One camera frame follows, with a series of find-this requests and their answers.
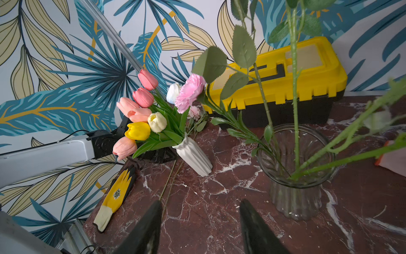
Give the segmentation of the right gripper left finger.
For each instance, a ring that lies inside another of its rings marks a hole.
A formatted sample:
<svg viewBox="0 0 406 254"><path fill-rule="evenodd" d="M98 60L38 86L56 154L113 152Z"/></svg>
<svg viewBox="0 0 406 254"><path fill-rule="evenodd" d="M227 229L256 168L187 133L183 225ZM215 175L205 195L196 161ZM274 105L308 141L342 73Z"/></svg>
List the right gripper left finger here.
<svg viewBox="0 0 406 254"><path fill-rule="evenodd" d="M162 212L161 201L155 201L113 254L157 254Z"/></svg>

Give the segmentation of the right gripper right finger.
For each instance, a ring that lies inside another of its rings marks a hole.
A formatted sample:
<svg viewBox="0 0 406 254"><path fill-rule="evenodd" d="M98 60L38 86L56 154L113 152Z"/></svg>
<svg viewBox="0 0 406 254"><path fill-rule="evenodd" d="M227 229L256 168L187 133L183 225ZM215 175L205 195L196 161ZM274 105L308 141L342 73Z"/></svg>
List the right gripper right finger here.
<svg viewBox="0 0 406 254"><path fill-rule="evenodd" d="M246 254L290 253L247 199L240 203L240 222Z"/></svg>

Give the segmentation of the pink carnation flower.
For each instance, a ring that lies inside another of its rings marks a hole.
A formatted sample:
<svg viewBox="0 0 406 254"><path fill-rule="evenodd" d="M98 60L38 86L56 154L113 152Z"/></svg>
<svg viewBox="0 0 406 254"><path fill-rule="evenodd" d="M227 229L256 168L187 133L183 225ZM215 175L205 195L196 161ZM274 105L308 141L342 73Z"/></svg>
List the pink carnation flower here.
<svg viewBox="0 0 406 254"><path fill-rule="evenodd" d="M234 115L230 104L225 105L223 102L220 102L220 105L216 105L209 92L207 92L207 83L204 77L191 74L180 89L179 95L175 100L175 106L179 113L184 113L195 101L199 101L220 115L212 118L211 122L213 125L227 124L230 126L227 132L231 136L245 139L247 144L258 144L259 147L255 148L252 152L253 156L256 156L260 151L264 151L271 158L280 159L280 151L277 148L271 147L272 144L277 144L272 140L274 129L271 125L265 127L263 138L259 138L244 123L242 111Z"/></svg>

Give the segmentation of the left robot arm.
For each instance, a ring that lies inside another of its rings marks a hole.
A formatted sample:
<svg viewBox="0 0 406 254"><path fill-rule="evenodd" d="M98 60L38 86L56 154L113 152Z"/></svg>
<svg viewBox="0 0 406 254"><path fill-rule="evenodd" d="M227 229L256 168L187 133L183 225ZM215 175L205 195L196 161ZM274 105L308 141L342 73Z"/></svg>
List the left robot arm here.
<svg viewBox="0 0 406 254"><path fill-rule="evenodd" d="M120 126L112 131L98 130L77 137L34 148L1 154L1 187L28 177L38 176L64 166L82 163L109 155L114 144L124 137L130 120L124 117ZM135 181L135 168L131 166L112 183L105 203L100 207L95 225L102 232L112 214L131 191ZM159 248L162 203L155 201L136 224L129 236L115 250L117 254L156 254ZM15 219L1 212L2 254L66 254L66 249L52 247L17 224Z"/></svg>

